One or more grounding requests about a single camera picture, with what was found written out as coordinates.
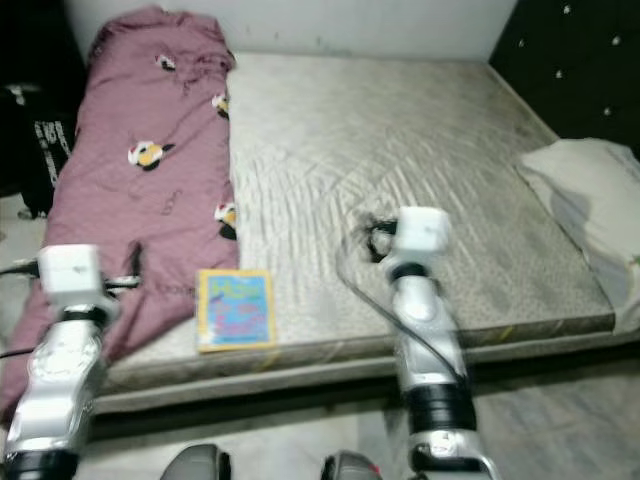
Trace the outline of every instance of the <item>book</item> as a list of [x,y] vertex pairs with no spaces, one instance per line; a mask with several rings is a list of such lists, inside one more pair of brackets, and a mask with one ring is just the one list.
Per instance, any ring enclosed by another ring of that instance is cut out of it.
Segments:
[[198,351],[201,353],[275,345],[269,272],[198,272]]

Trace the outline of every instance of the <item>quilted mattress cover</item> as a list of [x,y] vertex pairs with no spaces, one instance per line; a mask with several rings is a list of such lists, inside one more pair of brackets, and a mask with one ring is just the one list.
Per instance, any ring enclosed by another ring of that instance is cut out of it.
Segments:
[[[392,332],[339,282],[335,252],[363,213],[392,216],[400,205],[451,216],[436,275],[474,360],[611,343],[609,303],[513,168],[555,137],[490,67],[236,60],[228,80],[240,265],[273,276],[278,346],[198,355],[195,322],[185,322],[111,368],[100,410],[390,373]],[[388,299],[379,267],[349,261],[364,289]]]

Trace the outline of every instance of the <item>grey floor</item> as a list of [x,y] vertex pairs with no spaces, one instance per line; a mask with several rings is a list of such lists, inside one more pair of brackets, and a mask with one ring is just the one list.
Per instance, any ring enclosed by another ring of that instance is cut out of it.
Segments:
[[[18,195],[0,198],[0,268],[12,265],[15,260],[33,258],[42,243],[45,220],[20,220],[18,212],[23,208]],[[0,351],[7,349],[11,332],[20,318],[29,292],[27,285],[28,280],[23,277],[0,278]]]
[[[639,373],[633,359],[481,384],[481,430],[505,480],[640,479]],[[385,478],[407,478],[406,435],[404,413],[384,399],[345,403],[96,442],[79,478],[158,479],[198,442],[231,452],[243,480],[319,479],[340,448],[370,456]]]

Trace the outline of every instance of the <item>white wall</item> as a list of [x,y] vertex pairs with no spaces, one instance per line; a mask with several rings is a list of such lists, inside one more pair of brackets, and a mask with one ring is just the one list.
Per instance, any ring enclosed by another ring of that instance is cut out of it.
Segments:
[[[232,50],[487,60],[517,0],[164,0],[218,18]],[[100,25],[148,0],[66,0],[85,54]]]

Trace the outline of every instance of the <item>tufted headboard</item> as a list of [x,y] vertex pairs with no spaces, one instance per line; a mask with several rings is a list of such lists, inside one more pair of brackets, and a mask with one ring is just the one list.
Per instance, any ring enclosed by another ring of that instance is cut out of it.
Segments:
[[638,0],[520,0],[490,63],[561,137],[640,156]]

